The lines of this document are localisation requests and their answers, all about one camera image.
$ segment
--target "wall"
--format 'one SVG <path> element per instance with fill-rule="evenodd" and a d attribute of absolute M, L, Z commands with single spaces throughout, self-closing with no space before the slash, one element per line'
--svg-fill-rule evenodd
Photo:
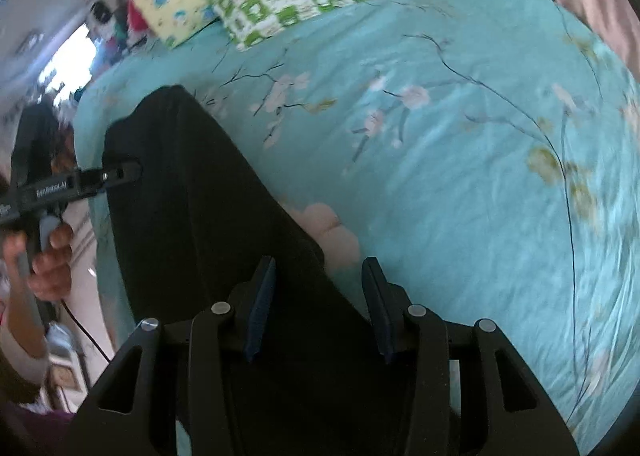
<path fill-rule="evenodd" d="M 0 6 L 0 121 L 38 77 L 60 45 L 82 24 L 94 0 L 7 0 Z M 30 53 L 15 51 L 31 30 L 44 33 Z M 0 129 L 0 171 L 8 168 L 15 125 Z"/>

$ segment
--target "floral bedsheet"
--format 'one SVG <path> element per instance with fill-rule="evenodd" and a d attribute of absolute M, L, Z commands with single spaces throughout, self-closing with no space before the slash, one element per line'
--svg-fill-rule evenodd
<path fill-rule="evenodd" d="M 183 84 L 316 239 L 364 312 L 360 262 L 449 321 L 491 317 L 583 454 L 640 375 L 639 88 L 551 0 L 369 0 L 238 52 L 219 23 L 149 44 L 85 94 L 83 168 L 142 98 Z M 91 203 L 117 343 L 133 327 Z"/>

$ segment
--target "sleeve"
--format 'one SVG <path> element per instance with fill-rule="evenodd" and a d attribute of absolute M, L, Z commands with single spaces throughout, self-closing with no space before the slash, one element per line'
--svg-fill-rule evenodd
<path fill-rule="evenodd" d="M 30 357 L 6 326 L 0 325 L 0 387 L 12 402 L 33 402 L 47 374 L 49 357 Z"/>

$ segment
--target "window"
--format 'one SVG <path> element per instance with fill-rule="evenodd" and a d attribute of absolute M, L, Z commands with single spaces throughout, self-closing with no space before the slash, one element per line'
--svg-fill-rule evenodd
<path fill-rule="evenodd" d="M 55 70 L 56 74 L 46 89 L 58 89 L 64 82 L 65 87 L 54 99 L 54 104 L 66 100 L 70 93 L 75 92 L 78 87 L 85 86 L 91 80 L 89 67 L 94 61 L 96 50 L 88 35 L 89 28 L 83 24 L 60 46 L 38 78 L 38 81 L 43 83 Z"/>

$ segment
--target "floor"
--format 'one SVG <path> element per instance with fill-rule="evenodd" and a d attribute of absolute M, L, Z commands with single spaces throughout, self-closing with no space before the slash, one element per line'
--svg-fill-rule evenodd
<path fill-rule="evenodd" d="M 69 205 L 64 220 L 75 232 L 72 243 L 73 258 L 71 260 L 71 295 L 66 303 L 76 319 L 91 334 L 108 357 L 113 357 L 113 346 L 107 334 L 98 300 L 97 280 L 95 278 L 95 236 L 88 216 L 87 201 L 78 201 Z M 98 379 L 107 365 L 102 355 L 82 333 L 71 318 L 62 311 L 62 323 L 76 336 L 84 353 L 89 384 Z M 80 405 L 81 394 L 68 396 L 72 409 Z"/>

